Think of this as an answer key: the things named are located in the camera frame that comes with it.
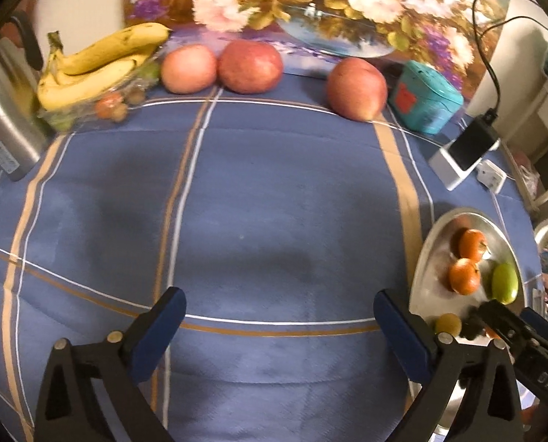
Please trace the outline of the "silver metal bowl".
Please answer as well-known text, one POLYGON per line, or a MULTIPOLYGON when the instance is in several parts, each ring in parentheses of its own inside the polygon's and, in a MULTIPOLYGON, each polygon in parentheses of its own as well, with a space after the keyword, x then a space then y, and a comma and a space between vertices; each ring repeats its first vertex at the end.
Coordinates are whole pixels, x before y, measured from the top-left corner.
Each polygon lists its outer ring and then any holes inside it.
POLYGON ((425 239, 409 309, 434 324, 445 314, 463 320, 493 298, 514 313, 526 307, 515 252, 486 214, 455 208, 436 221, 425 239))

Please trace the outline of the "teal tin box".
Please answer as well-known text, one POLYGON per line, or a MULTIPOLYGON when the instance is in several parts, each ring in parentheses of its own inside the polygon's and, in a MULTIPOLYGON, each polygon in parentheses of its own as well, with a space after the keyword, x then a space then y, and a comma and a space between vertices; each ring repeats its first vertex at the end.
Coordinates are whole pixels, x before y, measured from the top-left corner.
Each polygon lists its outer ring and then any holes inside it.
POLYGON ((462 107, 463 95, 434 68, 409 60, 390 92, 389 104, 407 129, 436 135, 462 107))

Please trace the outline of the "pale red apple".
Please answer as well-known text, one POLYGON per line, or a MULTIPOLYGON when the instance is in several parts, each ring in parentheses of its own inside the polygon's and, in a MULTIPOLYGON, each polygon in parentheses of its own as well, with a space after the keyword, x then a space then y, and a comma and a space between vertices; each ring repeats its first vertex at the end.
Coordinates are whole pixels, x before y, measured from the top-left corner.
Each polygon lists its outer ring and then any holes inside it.
POLYGON ((217 80, 215 54, 206 46, 191 44, 168 53, 161 64, 161 82, 173 94, 193 94, 217 80))

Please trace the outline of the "brown kiwi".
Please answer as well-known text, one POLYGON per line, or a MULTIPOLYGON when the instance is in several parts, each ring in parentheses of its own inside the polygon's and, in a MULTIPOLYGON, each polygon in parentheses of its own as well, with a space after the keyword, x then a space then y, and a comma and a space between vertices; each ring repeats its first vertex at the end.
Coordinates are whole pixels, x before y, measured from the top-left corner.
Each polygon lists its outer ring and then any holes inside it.
POLYGON ((452 337, 459 337, 463 329, 463 321, 454 313, 442 314, 435 321, 435 332, 445 332, 452 337))

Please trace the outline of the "floral painting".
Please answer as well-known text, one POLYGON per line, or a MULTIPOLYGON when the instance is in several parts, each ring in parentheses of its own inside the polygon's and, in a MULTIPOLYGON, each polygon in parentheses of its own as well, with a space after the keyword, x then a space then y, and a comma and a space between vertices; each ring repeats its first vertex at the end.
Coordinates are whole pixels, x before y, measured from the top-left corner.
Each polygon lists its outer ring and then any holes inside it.
POLYGON ((157 21, 179 35, 268 41, 296 59, 414 60, 470 99, 508 0, 123 0, 123 11, 130 25, 157 21))

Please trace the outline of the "lower yellow banana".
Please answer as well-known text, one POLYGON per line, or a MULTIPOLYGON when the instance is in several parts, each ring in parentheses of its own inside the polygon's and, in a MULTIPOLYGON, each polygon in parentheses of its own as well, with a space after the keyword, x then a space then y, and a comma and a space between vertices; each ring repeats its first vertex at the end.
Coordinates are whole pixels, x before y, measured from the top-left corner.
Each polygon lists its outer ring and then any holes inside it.
POLYGON ((49 56, 47 69, 38 82, 37 99, 44 110, 56 111, 98 97, 128 79, 156 50, 154 46, 144 47, 138 53, 119 58, 73 79, 65 74, 66 83, 61 83, 59 79, 63 73, 60 69, 63 54, 55 50, 49 56))

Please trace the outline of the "yellow banana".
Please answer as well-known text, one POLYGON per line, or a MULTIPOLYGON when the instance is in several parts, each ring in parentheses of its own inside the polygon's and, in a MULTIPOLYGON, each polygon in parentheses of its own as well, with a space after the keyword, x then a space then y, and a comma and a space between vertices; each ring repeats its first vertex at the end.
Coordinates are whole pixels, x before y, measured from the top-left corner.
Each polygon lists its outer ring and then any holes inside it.
POLYGON ((60 57, 57 67, 68 75, 76 76, 97 70, 140 49, 160 46, 167 41, 169 35, 169 28, 163 24, 141 23, 116 31, 71 55, 63 54, 58 31, 48 33, 47 39, 50 53, 60 57))
POLYGON ((144 47, 138 53, 119 58, 73 79, 65 74, 66 83, 61 83, 59 79, 63 73, 60 69, 63 54, 55 50, 49 56, 47 69, 38 82, 37 99, 44 110, 56 111, 98 97, 128 79, 156 50, 154 46, 144 47))

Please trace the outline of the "red apple near tin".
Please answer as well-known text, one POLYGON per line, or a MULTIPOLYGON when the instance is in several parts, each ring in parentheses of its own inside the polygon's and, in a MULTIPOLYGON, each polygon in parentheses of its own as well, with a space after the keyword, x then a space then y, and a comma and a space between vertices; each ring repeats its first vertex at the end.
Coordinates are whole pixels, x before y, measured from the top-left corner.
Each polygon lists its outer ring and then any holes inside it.
POLYGON ((331 70, 326 91, 330 108, 356 122, 372 121, 388 98, 383 74, 371 63, 354 57, 341 60, 331 70))

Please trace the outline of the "upper yellow banana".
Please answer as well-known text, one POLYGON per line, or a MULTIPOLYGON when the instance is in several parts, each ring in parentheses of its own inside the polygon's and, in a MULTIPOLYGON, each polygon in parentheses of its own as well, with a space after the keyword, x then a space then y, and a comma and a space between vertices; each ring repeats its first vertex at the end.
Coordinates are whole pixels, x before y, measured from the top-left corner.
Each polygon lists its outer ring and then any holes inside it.
POLYGON ((63 54, 58 31, 48 33, 47 39, 50 53, 60 57, 57 67, 68 75, 76 76, 97 70, 140 49, 160 46, 167 41, 169 35, 169 28, 163 24, 141 23, 116 31, 71 55, 63 54))

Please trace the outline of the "black charger adapter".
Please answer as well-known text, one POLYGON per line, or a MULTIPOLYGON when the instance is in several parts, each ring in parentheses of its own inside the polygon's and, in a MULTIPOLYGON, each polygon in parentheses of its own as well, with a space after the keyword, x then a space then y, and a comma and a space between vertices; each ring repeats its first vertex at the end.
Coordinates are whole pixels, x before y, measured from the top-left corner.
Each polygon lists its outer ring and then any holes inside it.
POLYGON ((496 114, 487 111, 475 117, 448 149, 449 156, 462 171, 468 170, 498 141, 494 129, 496 114))

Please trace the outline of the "white power strip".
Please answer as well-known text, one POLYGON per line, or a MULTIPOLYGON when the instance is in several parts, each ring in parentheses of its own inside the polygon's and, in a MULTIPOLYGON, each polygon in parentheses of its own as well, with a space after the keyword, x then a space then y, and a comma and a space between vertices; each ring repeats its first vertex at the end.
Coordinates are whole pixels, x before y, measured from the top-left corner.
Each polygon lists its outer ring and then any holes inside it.
POLYGON ((487 160, 487 158, 481 158, 468 170, 462 171, 456 162, 452 160, 452 157, 449 156, 448 149, 451 145, 452 142, 449 142, 439 147, 428 160, 429 166, 450 192, 456 189, 472 173, 477 176, 477 171, 475 170, 477 164, 481 160, 487 160))

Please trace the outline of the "dark red apple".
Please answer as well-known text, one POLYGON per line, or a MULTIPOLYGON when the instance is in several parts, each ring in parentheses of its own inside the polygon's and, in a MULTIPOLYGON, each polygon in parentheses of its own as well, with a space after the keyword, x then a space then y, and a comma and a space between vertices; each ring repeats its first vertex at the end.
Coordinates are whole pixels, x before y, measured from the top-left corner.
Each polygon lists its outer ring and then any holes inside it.
POLYGON ((218 60, 220 82, 238 94, 261 94, 274 89, 283 76, 283 60, 269 43, 236 40, 218 60))

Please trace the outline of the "white plug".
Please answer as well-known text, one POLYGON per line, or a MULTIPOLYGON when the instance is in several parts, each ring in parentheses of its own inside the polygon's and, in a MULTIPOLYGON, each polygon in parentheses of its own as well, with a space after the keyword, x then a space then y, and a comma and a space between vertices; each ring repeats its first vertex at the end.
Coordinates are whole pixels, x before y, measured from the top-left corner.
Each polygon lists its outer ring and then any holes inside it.
POLYGON ((477 180, 493 194, 499 194, 508 179, 504 170, 490 160, 481 160, 475 170, 477 180))

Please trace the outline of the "orange tangerine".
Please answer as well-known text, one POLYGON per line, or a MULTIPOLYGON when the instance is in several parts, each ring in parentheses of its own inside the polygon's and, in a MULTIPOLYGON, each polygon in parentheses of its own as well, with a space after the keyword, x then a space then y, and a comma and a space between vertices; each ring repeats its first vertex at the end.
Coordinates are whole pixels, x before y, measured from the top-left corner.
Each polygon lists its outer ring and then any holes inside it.
POLYGON ((481 285, 480 269, 470 259, 458 259, 449 268, 449 287, 460 295, 470 295, 481 285))
POLYGON ((487 239, 481 231, 469 228, 459 238, 457 249, 461 259, 470 259, 479 263, 488 252, 487 239))

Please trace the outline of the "dark plum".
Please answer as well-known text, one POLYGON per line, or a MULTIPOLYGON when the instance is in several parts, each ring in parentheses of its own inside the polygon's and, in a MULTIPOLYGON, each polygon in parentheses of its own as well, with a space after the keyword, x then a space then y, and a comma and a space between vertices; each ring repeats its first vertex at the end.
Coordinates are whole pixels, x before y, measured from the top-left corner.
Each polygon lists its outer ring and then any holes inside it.
POLYGON ((485 335, 484 322, 475 314, 470 314, 463 320, 459 336, 468 341, 476 340, 485 335))

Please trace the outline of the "stainless steel thermos jug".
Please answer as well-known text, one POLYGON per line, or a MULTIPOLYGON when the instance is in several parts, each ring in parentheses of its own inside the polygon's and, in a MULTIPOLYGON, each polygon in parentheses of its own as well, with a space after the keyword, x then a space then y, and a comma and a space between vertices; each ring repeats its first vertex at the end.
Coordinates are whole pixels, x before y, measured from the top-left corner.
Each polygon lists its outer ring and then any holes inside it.
POLYGON ((22 46, 0 37, 0 167, 16 182, 39 162, 55 131, 38 115, 43 58, 32 24, 22 10, 14 11, 8 22, 18 30, 22 46))

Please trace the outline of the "clear plastic fruit tray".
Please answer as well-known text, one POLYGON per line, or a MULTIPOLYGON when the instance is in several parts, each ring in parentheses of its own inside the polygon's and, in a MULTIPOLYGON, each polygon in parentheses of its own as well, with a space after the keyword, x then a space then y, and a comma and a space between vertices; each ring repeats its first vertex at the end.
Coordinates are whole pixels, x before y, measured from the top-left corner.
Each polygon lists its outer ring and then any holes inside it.
MULTIPOLYGON (((159 58, 155 52, 128 79, 100 96, 56 111, 46 111, 40 105, 38 115, 58 133, 120 124, 131 109, 145 102, 148 90, 159 83, 159 73, 159 58)), ((59 76, 61 83, 67 82, 65 74, 59 76)))

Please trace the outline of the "blue plaid tablecloth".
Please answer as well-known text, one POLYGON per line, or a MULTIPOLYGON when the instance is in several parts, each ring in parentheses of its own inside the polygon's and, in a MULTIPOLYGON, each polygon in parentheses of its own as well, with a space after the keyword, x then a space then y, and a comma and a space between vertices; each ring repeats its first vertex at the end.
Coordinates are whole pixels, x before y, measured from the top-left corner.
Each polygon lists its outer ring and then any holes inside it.
POLYGON ((59 138, 24 179, 0 168, 0 419, 32 435, 59 338, 127 328, 169 286, 187 315, 142 390, 177 441, 382 441, 407 380, 372 319, 405 290, 434 221, 496 221, 539 272, 512 183, 446 190, 435 142, 332 114, 325 85, 265 96, 155 92, 126 123, 59 138))

